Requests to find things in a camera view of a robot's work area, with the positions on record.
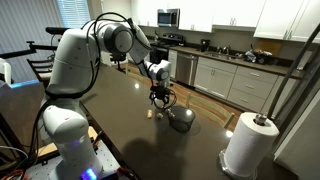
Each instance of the dark countertop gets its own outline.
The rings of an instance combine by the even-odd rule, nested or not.
[[[149,87],[102,65],[94,87],[81,102],[141,179],[228,179],[218,154],[228,145],[226,130],[197,115],[191,130],[178,133],[168,120],[147,118]],[[266,157],[258,179],[297,179]]]
[[[193,54],[193,55],[196,55],[196,56],[205,57],[205,58],[212,59],[212,60],[217,60],[217,61],[221,61],[221,62],[225,62],[225,63],[235,64],[235,65],[238,65],[238,66],[253,68],[253,69],[257,69],[257,70],[261,70],[261,71],[265,71],[265,72],[269,72],[269,73],[273,73],[273,74],[277,74],[277,75],[281,75],[281,76],[286,75],[288,70],[289,70],[289,68],[283,67],[283,66],[261,65],[261,64],[246,62],[246,61],[238,60],[238,59],[237,60],[219,59],[219,58],[216,58],[216,57],[205,55],[205,52],[197,51],[196,48],[175,46],[175,47],[170,47],[170,49],[176,50],[176,51],[179,51],[179,52]],[[301,79],[303,75],[304,75],[304,71],[294,70],[292,75],[291,75],[291,77],[294,78],[294,79]]]

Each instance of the microwave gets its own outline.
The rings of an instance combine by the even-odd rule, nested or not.
[[[179,27],[180,9],[158,9],[158,26]]]

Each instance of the stove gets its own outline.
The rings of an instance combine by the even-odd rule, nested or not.
[[[159,64],[161,60],[168,60],[169,47],[178,46],[184,42],[184,37],[173,33],[164,33],[160,40],[150,43],[153,51],[150,52],[150,62]]]

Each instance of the kitchen sink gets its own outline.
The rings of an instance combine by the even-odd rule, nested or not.
[[[216,52],[206,52],[206,53],[204,53],[204,55],[223,59],[223,60],[235,60],[237,58],[237,56],[227,55],[227,54],[219,54]]]

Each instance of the window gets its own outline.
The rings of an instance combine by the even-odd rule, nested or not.
[[[63,25],[66,28],[81,28],[90,21],[87,0],[57,0]]]

